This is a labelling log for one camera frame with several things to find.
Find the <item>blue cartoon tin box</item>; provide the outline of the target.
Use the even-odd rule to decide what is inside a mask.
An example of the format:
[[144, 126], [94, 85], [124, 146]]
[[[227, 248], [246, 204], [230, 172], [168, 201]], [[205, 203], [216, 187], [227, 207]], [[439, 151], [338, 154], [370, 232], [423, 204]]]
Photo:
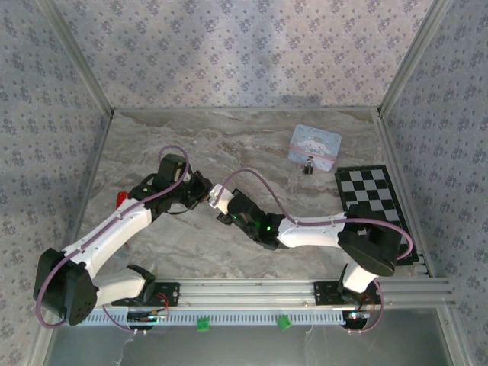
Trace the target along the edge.
[[338, 133], [298, 124], [289, 142], [287, 157], [303, 166], [309, 156], [313, 157], [313, 169], [329, 172], [334, 166], [342, 141]]

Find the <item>small controller board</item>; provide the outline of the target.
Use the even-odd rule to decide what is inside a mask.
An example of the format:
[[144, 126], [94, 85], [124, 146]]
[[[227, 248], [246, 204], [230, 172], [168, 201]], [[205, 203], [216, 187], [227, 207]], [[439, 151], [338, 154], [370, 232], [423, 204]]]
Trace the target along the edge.
[[147, 311], [130, 311], [127, 313], [128, 323], [158, 323], [169, 316], [169, 310], [157, 309]]
[[342, 312], [343, 319], [347, 324], [358, 324], [364, 326], [370, 318], [370, 314], [364, 311], [350, 310]]

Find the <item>black grey checkered board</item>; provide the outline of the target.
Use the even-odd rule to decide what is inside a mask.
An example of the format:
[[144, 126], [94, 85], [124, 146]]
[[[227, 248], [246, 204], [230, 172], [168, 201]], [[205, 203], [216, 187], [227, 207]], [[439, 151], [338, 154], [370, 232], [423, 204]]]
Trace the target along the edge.
[[335, 181], [344, 210], [366, 207], [409, 233], [393, 182], [385, 165], [337, 168]]

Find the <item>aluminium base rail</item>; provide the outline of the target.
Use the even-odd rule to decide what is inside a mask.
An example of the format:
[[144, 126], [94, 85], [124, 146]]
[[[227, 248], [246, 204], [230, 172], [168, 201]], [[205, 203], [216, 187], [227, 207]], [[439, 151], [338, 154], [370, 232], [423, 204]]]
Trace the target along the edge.
[[[178, 310], [312, 309], [315, 287], [308, 279], [179, 280]], [[379, 280], [387, 309], [437, 308], [455, 305], [445, 278]]]

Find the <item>aluminium back rail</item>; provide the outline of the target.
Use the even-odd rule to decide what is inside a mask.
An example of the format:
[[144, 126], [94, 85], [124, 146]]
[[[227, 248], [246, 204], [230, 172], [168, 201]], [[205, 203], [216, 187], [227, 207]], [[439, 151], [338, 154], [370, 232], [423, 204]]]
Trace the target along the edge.
[[141, 114], [141, 113], [164, 113], [164, 112], [261, 112], [261, 111], [338, 111], [338, 112], [359, 112], [377, 111], [378, 107], [366, 107], [366, 106], [338, 106], [338, 107], [320, 107], [320, 106], [306, 106], [306, 107], [199, 107], [199, 108], [115, 108], [114, 113], [118, 112], [129, 114]]

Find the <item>aluminium side rail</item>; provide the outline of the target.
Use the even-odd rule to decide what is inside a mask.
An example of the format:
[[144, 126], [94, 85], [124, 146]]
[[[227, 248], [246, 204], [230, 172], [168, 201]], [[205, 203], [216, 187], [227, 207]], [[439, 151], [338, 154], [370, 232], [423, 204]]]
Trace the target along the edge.
[[422, 275], [423, 272], [420, 268], [424, 267], [425, 275], [428, 275], [429, 277], [435, 277], [436, 273], [432, 263], [432, 259], [429, 254], [429, 249], [426, 244], [425, 236], [419, 222], [419, 217], [416, 213], [415, 205], [413, 203], [406, 177], [403, 172], [400, 157], [394, 146], [392, 135], [388, 129], [387, 124], [383, 121], [377, 109], [372, 109], [371, 116], [377, 128], [379, 140], [384, 150], [384, 158], [387, 169], [390, 173], [390, 177], [395, 187], [395, 191], [399, 199], [400, 206], [406, 220], [406, 224], [413, 238], [414, 244], [416, 246], [416, 251], [419, 254], [419, 258], [423, 260], [422, 265], [419, 262], [415, 263], [414, 268], [419, 273], [419, 275]]
[[114, 112], [111, 111], [108, 116], [102, 119], [101, 130], [95, 138], [93, 151], [88, 157], [86, 174], [85, 177], [82, 179], [82, 199], [80, 202], [80, 208], [79, 212], [77, 213], [72, 232], [69, 235], [69, 239], [66, 241], [68, 244], [75, 242], [80, 232], [83, 217], [85, 215], [85, 210], [88, 205], [92, 187], [95, 181], [96, 172], [98, 170], [99, 162], [101, 159], [101, 154], [104, 149], [111, 121], [113, 120], [113, 115]]

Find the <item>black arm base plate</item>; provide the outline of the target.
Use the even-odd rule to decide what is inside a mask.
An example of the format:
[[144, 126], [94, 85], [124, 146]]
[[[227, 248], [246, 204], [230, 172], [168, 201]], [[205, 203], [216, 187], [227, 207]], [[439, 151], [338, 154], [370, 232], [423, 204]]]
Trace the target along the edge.
[[180, 284], [178, 282], [154, 282], [144, 295], [124, 298], [111, 303], [114, 307], [176, 307]]
[[365, 292], [357, 293], [346, 289], [338, 281], [315, 281], [313, 293], [317, 306], [352, 305], [357, 307], [361, 303], [380, 304], [380, 296], [374, 283], [370, 283]]

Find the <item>aluminium frame post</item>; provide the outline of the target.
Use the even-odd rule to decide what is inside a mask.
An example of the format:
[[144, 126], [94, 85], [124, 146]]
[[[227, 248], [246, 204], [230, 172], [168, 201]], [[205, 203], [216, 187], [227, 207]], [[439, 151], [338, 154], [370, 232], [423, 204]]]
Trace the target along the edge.
[[34, 332], [33, 344], [28, 353], [26, 366], [43, 366], [52, 337], [52, 329], [37, 326]]
[[74, 34], [68, 22], [63, 17], [62, 12], [58, 8], [54, 0], [35, 0], [40, 10], [44, 13], [47, 21], [53, 29], [54, 34], [58, 37], [60, 43], [63, 45], [68, 57], [74, 65], [77, 73], [86, 88], [93, 97], [98, 109], [109, 119], [113, 116], [113, 108], [106, 97], [101, 84], [97, 80], [92, 68], [88, 64], [81, 47], [75, 39]]
[[454, 0], [432, 0], [399, 69], [377, 108], [380, 117], [385, 118], [391, 112], [453, 2]]
[[457, 310], [450, 307], [439, 307], [437, 314], [453, 365], [472, 366], [470, 347]]

